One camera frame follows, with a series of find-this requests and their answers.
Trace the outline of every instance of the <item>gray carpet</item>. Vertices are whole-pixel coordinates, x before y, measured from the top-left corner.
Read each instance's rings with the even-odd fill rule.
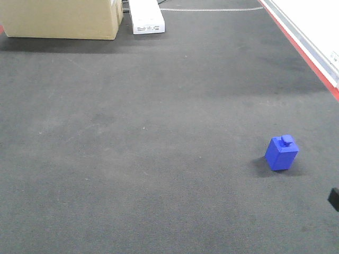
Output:
[[[338,253],[338,102],[265,10],[163,15],[115,41],[0,35],[0,253]],[[301,151],[276,173],[282,134]]]

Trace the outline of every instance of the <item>red stripe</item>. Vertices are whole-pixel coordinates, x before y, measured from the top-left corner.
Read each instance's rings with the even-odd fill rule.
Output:
[[[306,63],[309,65],[309,67],[314,71],[314,73],[318,76],[318,78],[324,83],[324,85],[327,87],[327,89],[332,93],[332,95],[339,101],[339,88],[335,88],[331,82],[328,81],[328,79],[325,77],[325,75],[318,69],[318,67],[312,62],[312,60],[306,55],[306,53],[300,48],[300,46],[297,44],[297,42],[290,36],[290,34],[285,30],[285,28],[279,23],[279,21],[273,16],[273,14],[265,7],[262,0],[259,0],[259,2],[264,6],[264,8],[267,10],[271,18],[275,21],[275,23],[278,25],[280,30],[285,34],[287,39],[291,42],[291,44],[295,47],[295,49],[299,52],[299,54],[303,57],[303,59],[306,61]]]

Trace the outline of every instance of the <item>blue block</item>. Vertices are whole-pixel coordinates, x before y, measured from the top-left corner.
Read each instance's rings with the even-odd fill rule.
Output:
[[[289,169],[299,152],[299,148],[291,135],[283,135],[271,139],[265,158],[272,170]]]

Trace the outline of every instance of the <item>wire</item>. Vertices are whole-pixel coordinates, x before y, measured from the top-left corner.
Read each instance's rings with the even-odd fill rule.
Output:
[[[162,1],[158,2],[158,4],[162,4],[162,3],[165,2],[165,1],[167,1],[167,0],[162,0]]]
[[[262,10],[264,7],[255,8],[238,8],[238,9],[171,9],[171,8],[160,8],[161,11],[169,12],[250,12]],[[124,13],[129,13],[129,9],[124,8]]]

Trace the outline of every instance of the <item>black object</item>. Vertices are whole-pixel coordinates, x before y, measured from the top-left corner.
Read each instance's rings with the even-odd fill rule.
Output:
[[[333,205],[334,209],[339,212],[339,189],[332,188],[331,193],[329,194],[328,201]]]

